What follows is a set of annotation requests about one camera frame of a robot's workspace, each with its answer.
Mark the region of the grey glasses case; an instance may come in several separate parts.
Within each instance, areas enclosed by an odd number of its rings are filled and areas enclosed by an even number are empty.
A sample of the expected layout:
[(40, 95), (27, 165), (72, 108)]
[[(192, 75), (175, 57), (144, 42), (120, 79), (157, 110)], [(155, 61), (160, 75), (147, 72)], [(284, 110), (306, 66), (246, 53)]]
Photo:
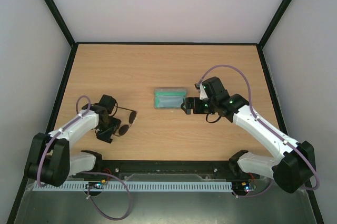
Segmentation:
[(154, 90), (154, 107), (156, 109), (180, 109), (186, 95), (187, 89), (184, 88), (157, 88)]

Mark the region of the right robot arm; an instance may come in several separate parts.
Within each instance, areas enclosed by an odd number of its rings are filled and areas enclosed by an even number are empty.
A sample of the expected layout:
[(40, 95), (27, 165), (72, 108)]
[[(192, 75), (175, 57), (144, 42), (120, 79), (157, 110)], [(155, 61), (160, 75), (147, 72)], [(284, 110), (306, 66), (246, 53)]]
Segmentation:
[(184, 98), (181, 109), (186, 114), (218, 114), (241, 127), (258, 140), (270, 157), (246, 150), (230, 158), (230, 173), (239, 178), (254, 173), (272, 179), (282, 190), (294, 193), (316, 175), (314, 147), (284, 134), (260, 116), (239, 94), (230, 95), (218, 77), (203, 81), (198, 97)]

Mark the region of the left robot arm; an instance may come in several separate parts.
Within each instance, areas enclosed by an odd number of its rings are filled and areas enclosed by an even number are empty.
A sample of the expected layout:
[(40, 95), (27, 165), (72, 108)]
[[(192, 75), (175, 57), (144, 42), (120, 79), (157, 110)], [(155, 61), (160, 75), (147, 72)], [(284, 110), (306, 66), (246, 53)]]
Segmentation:
[(71, 155), (71, 148), (86, 133), (95, 131), (96, 138), (112, 142), (112, 135), (121, 122), (114, 117), (117, 101), (102, 95), (97, 103), (88, 101), (76, 108), (76, 116), (66, 124), (49, 133), (38, 133), (32, 139), (24, 174), (34, 179), (39, 187), (61, 186), (69, 176), (94, 169), (100, 154), (84, 150)]

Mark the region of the light blue cleaning cloth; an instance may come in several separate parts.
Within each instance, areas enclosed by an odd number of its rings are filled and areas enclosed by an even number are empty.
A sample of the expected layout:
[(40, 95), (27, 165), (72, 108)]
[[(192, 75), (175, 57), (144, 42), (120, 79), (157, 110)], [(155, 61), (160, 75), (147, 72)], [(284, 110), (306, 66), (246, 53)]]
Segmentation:
[(155, 98), (157, 109), (178, 109), (184, 101), (184, 96), (179, 95), (159, 95)]

